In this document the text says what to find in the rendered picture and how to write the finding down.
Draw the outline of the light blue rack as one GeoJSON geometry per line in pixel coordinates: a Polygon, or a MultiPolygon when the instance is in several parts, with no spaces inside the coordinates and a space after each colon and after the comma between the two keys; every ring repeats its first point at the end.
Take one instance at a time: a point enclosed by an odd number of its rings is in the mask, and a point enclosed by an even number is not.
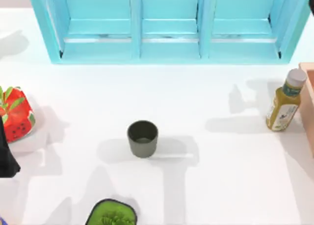
{"type": "Polygon", "coordinates": [[[287,64],[314,0],[30,0],[54,64],[287,64]]]}

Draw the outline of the dark grey cup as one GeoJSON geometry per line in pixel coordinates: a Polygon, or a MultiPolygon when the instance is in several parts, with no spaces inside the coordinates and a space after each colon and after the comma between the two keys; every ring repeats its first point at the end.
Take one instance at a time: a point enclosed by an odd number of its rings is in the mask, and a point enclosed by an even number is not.
{"type": "Polygon", "coordinates": [[[148,120],[132,123],[127,130],[131,152],[139,158],[151,157],[157,149],[158,128],[148,120]]]}

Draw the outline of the red strawberry-shaped pot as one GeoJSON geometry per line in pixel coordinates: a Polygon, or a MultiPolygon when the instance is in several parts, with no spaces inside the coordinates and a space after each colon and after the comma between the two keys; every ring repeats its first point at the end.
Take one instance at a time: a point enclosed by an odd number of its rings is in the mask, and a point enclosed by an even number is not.
{"type": "Polygon", "coordinates": [[[0,116],[7,142],[18,141],[28,135],[35,126],[34,112],[20,87],[0,86],[0,116]]]}

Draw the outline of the yellow-green bottle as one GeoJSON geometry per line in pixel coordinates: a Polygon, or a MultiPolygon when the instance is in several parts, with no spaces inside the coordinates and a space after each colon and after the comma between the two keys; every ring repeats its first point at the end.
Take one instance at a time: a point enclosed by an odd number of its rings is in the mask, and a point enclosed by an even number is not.
{"type": "Polygon", "coordinates": [[[266,115],[266,125],[272,131],[284,131],[289,126],[301,103],[301,91],[307,75],[300,68],[289,71],[284,84],[277,88],[266,115]]]}

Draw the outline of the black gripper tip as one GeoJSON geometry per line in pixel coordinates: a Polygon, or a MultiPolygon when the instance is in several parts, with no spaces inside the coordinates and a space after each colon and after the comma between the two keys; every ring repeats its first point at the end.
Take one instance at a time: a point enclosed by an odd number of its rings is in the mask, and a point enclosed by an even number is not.
{"type": "Polygon", "coordinates": [[[13,178],[21,170],[6,139],[4,125],[0,117],[0,178],[13,178]]]}

